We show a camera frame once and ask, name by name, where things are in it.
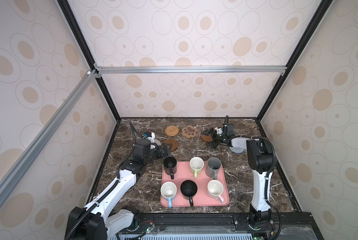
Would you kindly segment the white grey round coaster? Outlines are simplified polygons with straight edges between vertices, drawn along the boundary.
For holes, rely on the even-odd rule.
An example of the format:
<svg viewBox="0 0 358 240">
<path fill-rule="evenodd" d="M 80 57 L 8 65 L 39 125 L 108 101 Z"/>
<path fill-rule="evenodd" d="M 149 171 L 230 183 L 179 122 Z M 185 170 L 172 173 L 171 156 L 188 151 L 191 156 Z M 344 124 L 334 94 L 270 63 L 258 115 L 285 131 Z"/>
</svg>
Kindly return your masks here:
<svg viewBox="0 0 358 240">
<path fill-rule="evenodd" d="M 161 146 L 161 142 L 158 139 L 155 139 L 154 142 L 158 145 Z"/>
</svg>

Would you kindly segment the grey mug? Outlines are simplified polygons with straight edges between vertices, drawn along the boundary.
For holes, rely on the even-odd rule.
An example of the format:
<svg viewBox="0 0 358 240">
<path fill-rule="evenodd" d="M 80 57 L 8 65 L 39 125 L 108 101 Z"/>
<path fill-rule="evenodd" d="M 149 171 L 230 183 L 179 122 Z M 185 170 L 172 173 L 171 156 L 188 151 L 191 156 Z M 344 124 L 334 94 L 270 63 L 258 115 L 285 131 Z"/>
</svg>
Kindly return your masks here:
<svg viewBox="0 0 358 240">
<path fill-rule="evenodd" d="M 217 180 L 221 167 L 222 162 L 218 158 L 209 158 L 206 166 L 206 175 L 213 180 Z"/>
</svg>

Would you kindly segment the cork paw print coaster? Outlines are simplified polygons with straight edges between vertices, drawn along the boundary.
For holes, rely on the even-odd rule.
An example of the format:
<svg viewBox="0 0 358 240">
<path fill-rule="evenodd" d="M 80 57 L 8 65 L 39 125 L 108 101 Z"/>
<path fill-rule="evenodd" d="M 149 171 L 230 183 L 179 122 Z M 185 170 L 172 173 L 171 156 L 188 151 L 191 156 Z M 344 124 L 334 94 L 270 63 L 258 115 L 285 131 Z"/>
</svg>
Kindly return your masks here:
<svg viewBox="0 0 358 240">
<path fill-rule="evenodd" d="M 187 126 L 182 129 L 182 135 L 187 138 L 194 138 L 198 133 L 198 130 L 193 126 Z"/>
</svg>

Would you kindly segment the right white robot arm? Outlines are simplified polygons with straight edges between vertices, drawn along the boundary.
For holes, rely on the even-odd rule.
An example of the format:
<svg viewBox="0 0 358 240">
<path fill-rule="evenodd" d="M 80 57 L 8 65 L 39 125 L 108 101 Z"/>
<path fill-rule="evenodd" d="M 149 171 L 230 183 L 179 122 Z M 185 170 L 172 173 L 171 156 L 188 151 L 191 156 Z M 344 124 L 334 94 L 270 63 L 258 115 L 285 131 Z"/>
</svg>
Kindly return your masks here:
<svg viewBox="0 0 358 240">
<path fill-rule="evenodd" d="M 254 193 L 248 223 L 254 230 L 262 228 L 270 222 L 272 215 L 270 183 L 278 162 L 274 146 L 265 137 L 235 135 L 232 124 L 225 124 L 222 128 L 210 128 L 202 132 L 202 135 L 212 138 L 208 145 L 213 149 L 225 144 L 235 153 L 247 152 L 249 167 L 254 176 Z"/>
</svg>

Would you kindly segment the small brown wooden coaster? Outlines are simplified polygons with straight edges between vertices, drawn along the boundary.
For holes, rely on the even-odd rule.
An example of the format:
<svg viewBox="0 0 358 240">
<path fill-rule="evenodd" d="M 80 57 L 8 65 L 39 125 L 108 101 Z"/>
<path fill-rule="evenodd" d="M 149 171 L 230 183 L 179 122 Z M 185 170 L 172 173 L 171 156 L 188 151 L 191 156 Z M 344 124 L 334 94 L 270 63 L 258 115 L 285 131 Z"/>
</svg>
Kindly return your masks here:
<svg viewBox="0 0 358 240">
<path fill-rule="evenodd" d="M 166 139 L 163 142 L 171 145 L 171 150 L 170 150 L 171 152 L 177 149 L 177 142 L 174 139 Z"/>
</svg>

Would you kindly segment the brown wooden round coaster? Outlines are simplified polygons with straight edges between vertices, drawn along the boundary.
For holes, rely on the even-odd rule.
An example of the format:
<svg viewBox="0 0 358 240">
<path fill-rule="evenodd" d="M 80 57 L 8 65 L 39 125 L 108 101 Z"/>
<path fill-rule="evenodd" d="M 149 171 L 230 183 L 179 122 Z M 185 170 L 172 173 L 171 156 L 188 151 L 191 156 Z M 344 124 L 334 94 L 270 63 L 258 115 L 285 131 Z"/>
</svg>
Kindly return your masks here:
<svg viewBox="0 0 358 240">
<path fill-rule="evenodd" d="M 213 137 L 212 135 L 204 135 L 204 134 L 201 134 L 201 139 L 202 141 L 206 142 L 206 143 L 210 143 L 213 141 Z"/>
</svg>

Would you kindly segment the woven rattan coaster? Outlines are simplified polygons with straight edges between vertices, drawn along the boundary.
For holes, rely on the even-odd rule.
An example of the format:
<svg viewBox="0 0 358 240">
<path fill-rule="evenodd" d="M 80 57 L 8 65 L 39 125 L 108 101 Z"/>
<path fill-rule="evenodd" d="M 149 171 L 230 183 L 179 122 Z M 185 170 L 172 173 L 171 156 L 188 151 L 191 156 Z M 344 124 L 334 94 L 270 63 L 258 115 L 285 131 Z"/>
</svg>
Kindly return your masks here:
<svg viewBox="0 0 358 240">
<path fill-rule="evenodd" d="M 165 134 L 169 137 L 174 137 L 174 136 L 178 135 L 178 133 L 179 133 L 179 129 L 177 126 L 168 126 L 165 129 Z"/>
</svg>

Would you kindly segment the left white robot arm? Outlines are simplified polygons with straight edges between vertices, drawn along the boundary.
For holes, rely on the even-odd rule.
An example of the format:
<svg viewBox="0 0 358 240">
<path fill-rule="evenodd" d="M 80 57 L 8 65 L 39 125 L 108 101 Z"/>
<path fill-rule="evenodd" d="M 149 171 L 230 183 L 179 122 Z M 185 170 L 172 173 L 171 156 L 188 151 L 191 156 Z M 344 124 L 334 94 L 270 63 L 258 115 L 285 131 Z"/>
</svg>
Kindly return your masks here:
<svg viewBox="0 0 358 240">
<path fill-rule="evenodd" d="M 146 172 L 149 164 L 170 156 L 172 144 L 160 145 L 148 139 L 138 140 L 131 153 L 119 165 L 114 180 L 85 207 L 75 207 L 69 214 L 66 240 L 107 240 L 129 227 L 137 227 L 139 210 L 125 207 L 111 212 L 124 194 Z"/>
</svg>

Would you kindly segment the light blue woven coaster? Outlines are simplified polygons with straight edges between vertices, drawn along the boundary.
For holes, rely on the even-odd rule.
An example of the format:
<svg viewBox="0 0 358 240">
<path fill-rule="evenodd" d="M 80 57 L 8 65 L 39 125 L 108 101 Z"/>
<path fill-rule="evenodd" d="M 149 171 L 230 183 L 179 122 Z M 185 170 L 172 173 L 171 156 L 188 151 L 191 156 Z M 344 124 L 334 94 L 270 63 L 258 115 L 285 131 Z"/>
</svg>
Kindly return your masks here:
<svg viewBox="0 0 358 240">
<path fill-rule="evenodd" d="M 239 148 L 239 147 L 229 147 L 230 151 L 236 154 L 242 154 L 243 152 L 245 152 L 246 150 L 243 148 Z"/>
</svg>

